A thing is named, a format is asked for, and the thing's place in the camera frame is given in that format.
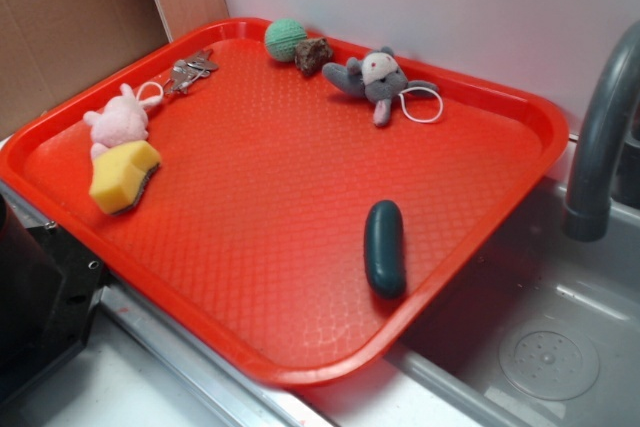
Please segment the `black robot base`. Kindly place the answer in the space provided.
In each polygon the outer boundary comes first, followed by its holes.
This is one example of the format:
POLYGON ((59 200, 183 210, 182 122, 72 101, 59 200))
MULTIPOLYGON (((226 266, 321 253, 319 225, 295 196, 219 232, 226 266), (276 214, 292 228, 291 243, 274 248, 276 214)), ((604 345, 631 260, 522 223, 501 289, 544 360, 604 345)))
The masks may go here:
POLYGON ((1 200, 1 404, 81 352, 107 275, 58 226, 24 226, 1 200))

